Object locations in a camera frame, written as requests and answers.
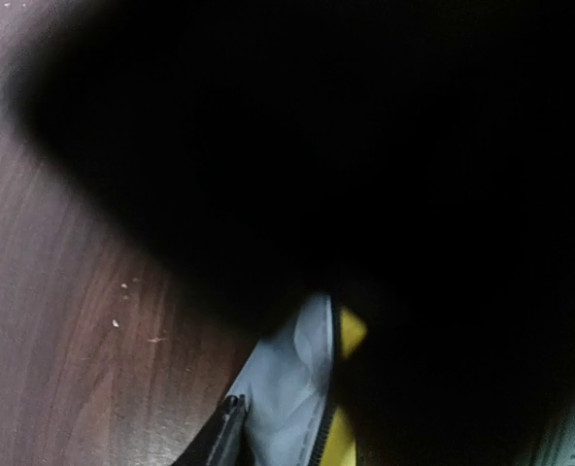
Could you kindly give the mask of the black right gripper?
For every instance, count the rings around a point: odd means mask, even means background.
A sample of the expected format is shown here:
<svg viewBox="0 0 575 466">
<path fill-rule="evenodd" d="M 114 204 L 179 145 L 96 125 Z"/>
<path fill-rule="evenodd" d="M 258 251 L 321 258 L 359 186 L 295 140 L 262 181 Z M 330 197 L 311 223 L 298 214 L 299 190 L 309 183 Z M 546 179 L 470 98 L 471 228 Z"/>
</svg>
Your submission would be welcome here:
<svg viewBox="0 0 575 466">
<path fill-rule="evenodd" d="M 225 322 L 359 315 L 385 459 L 503 465 L 573 398 L 575 1 L 89 2 L 7 99 Z"/>
</svg>

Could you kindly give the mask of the grey zip pouch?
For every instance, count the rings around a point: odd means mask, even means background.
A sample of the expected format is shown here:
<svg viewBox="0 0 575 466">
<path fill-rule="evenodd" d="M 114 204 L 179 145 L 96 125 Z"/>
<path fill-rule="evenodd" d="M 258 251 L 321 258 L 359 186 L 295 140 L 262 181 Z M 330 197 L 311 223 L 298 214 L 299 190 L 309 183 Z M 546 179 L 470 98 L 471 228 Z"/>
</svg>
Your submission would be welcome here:
<svg viewBox="0 0 575 466">
<path fill-rule="evenodd" d="M 340 319 L 330 296 L 311 295 L 262 338 L 178 465 L 319 465 L 335 406 Z"/>
</svg>

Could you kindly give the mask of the yellow sponge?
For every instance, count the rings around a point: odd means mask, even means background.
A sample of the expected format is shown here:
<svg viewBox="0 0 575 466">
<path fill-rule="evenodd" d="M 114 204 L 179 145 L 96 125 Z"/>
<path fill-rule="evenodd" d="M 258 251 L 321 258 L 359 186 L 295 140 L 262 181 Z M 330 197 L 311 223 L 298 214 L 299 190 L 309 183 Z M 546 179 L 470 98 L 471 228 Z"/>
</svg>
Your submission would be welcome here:
<svg viewBox="0 0 575 466">
<path fill-rule="evenodd" d="M 349 308 L 339 310 L 340 360 L 348 359 L 362 343 L 366 334 L 365 323 Z M 321 466 L 356 466 L 356 437 L 346 411 L 336 406 L 332 412 L 328 435 L 321 457 Z"/>
</svg>

